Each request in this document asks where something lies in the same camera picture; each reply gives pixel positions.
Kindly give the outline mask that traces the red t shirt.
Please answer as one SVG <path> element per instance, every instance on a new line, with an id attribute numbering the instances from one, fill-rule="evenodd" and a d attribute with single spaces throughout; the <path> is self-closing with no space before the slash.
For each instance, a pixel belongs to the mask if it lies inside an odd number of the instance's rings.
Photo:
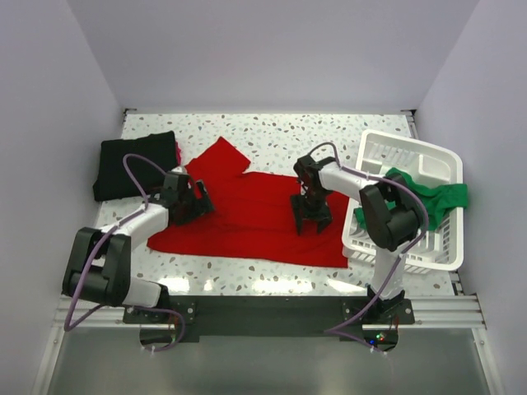
<path id="1" fill-rule="evenodd" d="M 186 225 L 172 225 L 147 241 L 162 253 L 221 258 L 255 258 L 311 267 L 345 268 L 342 232 L 348 199 L 332 193 L 332 223 L 319 232 L 314 222 L 296 231 L 290 197 L 295 178 L 250 172 L 250 160 L 220 137 L 186 170 L 201 179 L 214 212 Z"/>

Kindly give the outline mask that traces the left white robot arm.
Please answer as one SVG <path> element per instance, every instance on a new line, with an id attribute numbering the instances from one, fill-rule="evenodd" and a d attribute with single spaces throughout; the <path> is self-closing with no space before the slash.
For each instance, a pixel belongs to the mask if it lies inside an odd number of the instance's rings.
<path id="1" fill-rule="evenodd" d="M 170 315 L 165 286 L 132 276 L 133 250 L 172 225 L 214 211 L 205 183 L 171 171 L 159 191 L 129 216 L 101 228 L 84 227 L 73 241 L 62 294 L 102 306 L 141 306 L 153 323 Z"/>

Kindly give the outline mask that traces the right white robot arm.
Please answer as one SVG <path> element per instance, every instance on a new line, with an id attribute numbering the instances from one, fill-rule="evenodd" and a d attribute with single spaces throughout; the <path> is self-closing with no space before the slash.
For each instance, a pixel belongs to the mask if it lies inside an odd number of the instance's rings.
<path id="1" fill-rule="evenodd" d="M 315 160 L 302 156 L 293 166 L 300 192 L 291 196 L 296 232 L 311 222 L 322 233 L 333 221 L 327 203 L 340 193 L 360 204 L 366 232 L 375 245 L 375 271 L 369 285 L 373 297 L 366 306 L 369 318 L 386 323 L 396 313 L 394 299 L 403 297 L 406 253 L 429 228 L 427 209 L 400 174 L 384 177 L 347 168 L 335 157 Z"/>

